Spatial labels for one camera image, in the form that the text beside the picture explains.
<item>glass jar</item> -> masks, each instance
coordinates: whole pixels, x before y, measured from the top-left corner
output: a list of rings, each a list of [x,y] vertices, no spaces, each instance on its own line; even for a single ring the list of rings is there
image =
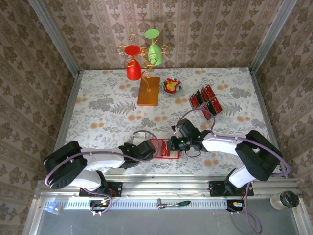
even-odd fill
[[[292,191],[284,191],[273,195],[270,198],[270,203],[277,210],[297,207],[299,205],[299,197]]]

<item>black cap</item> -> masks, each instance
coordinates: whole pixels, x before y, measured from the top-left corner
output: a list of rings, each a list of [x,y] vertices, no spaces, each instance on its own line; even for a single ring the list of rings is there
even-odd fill
[[[279,196],[284,206],[291,208],[299,205],[299,197],[292,191],[284,191]]]

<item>wooden base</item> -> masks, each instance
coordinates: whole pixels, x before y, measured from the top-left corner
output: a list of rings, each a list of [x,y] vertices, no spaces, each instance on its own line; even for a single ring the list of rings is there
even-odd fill
[[[140,106],[157,106],[160,78],[151,77],[148,78],[147,81],[149,82],[151,90],[148,91],[148,84],[141,79],[137,104]]]

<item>patterned wallpaper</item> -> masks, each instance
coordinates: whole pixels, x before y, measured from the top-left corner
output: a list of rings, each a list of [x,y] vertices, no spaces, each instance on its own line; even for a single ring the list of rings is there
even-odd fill
[[[297,1],[257,78],[313,222],[313,1]]]
[[[21,234],[73,77],[27,1],[0,1],[0,234]]]
[[[152,28],[172,48],[159,67],[248,67],[282,0],[43,2],[80,70],[96,70],[124,68],[116,47]]]

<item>floral tablecloth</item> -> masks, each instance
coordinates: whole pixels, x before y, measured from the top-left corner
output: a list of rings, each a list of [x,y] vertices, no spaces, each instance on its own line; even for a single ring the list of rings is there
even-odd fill
[[[169,139],[179,118],[191,109],[188,98],[197,89],[210,84],[223,111],[216,116],[215,132],[244,135],[254,129],[268,138],[268,131],[247,68],[153,69],[160,82],[177,78],[183,83],[178,94],[168,95],[160,88],[157,107],[137,106],[140,80],[131,81],[126,70],[86,70],[77,96],[66,142],[81,146],[115,148],[132,141],[136,130],[149,130],[158,138]],[[200,130],[193,114],[187,116]],[[201,153],[178,160],[153,159],[137,167],[100,170],[106,174],[228,174],[242,162],[221,152]]]

